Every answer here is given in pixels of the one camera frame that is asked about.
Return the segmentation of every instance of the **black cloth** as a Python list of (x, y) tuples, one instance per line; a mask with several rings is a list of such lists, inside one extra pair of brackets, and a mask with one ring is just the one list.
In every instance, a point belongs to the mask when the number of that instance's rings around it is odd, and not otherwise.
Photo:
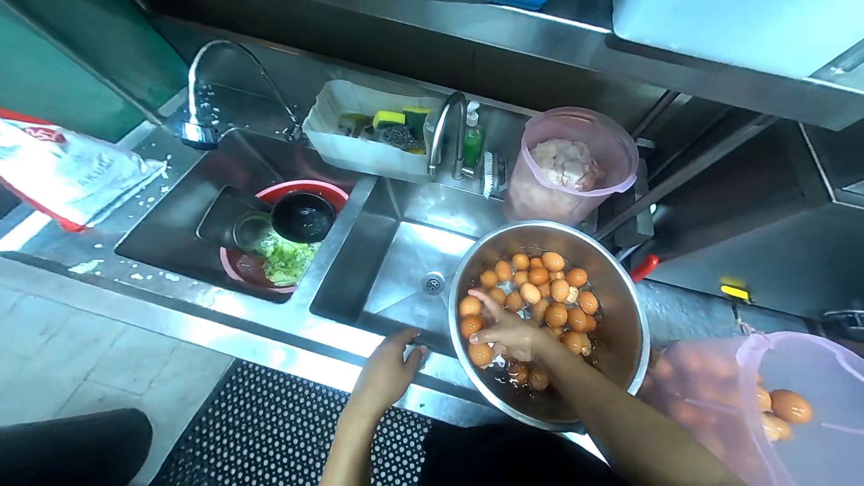
[(0, 486), (125, 486), (152, 438), (134, 408), (2, 427)]
[(418, 486), (626, 484), (579, 445), (515, 422), (471, 428), (436, 423), (423, 449)]

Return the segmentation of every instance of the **stainless steel sink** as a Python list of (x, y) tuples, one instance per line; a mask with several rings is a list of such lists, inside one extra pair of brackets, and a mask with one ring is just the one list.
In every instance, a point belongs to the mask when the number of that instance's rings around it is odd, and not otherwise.
[(219, 247), (195, 235), (201, 217), (227, 185), (254, 194), (279, 182), (317, 179), (350, 193), (359, 177), (325, 163), (315, 150), (248, 131), (229, 131), (219, 148), (207, 152), (115, 252), (218, 287), (284, 302), (288, 296), (257, 291), (226, 275)]
[(439, 183), (379, 178), (309, 310), (380, 335), (405, 326), (455, 356), (446, 296), (462, 255), (505, 223), (500, 201)]

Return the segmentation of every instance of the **pull-down faucet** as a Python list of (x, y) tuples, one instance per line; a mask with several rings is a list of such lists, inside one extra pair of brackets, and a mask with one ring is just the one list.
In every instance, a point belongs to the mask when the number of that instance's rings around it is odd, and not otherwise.
[[(212, 126), (204, 126), (198, 120), (198, 103), (195, 100), (195, 82), (198, 78), (198, 66), (201, 63), (201, 58), (204, 54), (213, 46), (216, 45), (224, 45), (227, 47), (235, 48), (239, 52), (246, 54), (257, 67), (258, 72), (267, 80), (270, 84), (270, 87), (273, 88), (273, 93), (276, 95), (276, 101), (278, 101), (285, 111), (288, 112), (288, 116), (291, 118), (291, 122), (294, 124), (292, 130), (296, 131), (300, 124), (297, 121), (297, 117), (294, 115), (294, 112), (291, 111), (291, 108), (288, 106), (288, 103), (285, 102), (285, 98), (282, 96), (282, 92), (279, 91), (279, 88), (276, 87), (276, 83), (273, 82), (273, 79), (267, 73), (267, 70), (262, 66), (261, 61), (258, 60), (255, 55), (250, 52), (249, 49), (237, 44), (236, 42), (227, 41), (225, 39), (217, 39), (215, 41), (210, 41), (207, 44), (204, 44), (203, 47), (198, 49), (198, 53), (195, 55), (194, 59), (192, 59), (192, 64), (189, 66), (189, 121), (183, 122), (180, 128), (180, 139), (183, 144), (188, 145), (194, 149), (198, 150), (213, 150), (219, 145), (219, 137), (216, 133), (216, 130), (212, 128)], [(286, 139), (290, 141), (290, 134), (283, 132), (283, 135)]]
[(441, 163), (442, 140), (444, 139), (444, 128), (447, 126), (447, 115), (450, 110), (456, 107), (458, 109), (459, 128), (456, 133), (456, 163), (453, 166), (453, 178), (457, 181), (465, 176), (473, 177), (474, 170), (465, 167), (465, 117), (467, 115), (468, 100), (465, 99), (465, 94), (457, 91), (447, 98), (444, 106), (441, 108), (441, 116), (438, 118), (438, 123), (435, 125), (435, 134), (432, 136), (432, 148), (429, 150), (429, 166), (427, 172), (430, 176), (434, 176), (438, 170), (438, 165)]

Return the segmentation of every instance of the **green dish soap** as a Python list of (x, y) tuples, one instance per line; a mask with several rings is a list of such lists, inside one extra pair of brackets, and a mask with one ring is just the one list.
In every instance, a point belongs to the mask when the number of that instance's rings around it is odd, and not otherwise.
[(472, 101), (468, 103), (468, 112), (465, 116), (465, 167), (473, 169), (477, 165), (477, 160), (480, 159), (480, 153), (483, 151), (483, 127), (477, 125), (480, 116), (477, 114), (477, 108), (480, 108), (480, 103)]

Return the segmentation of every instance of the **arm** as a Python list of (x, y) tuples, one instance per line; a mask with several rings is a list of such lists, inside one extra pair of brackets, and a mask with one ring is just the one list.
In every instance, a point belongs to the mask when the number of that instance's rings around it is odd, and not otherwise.
[(623, 477), (638, 484), (743, 484), (689, 432), (607, 380), (549, 333), (501, 309), (482, 292), (469, 292), (496, 321), (472, 335), (471, 342), (496, 342), (508, 354), (526, 356), (546, 368), (588, 435)]
[(351, 398), (345, 405), (330, 456), (321, 475), (321, 486), (367, 486), (370, 477), (372, 439), (379, 420), (408, 389), (428, 351), (414, 349), (403, 360), (405, 347), (419, 336), (404, 329), (388, 336), (366, 360)]

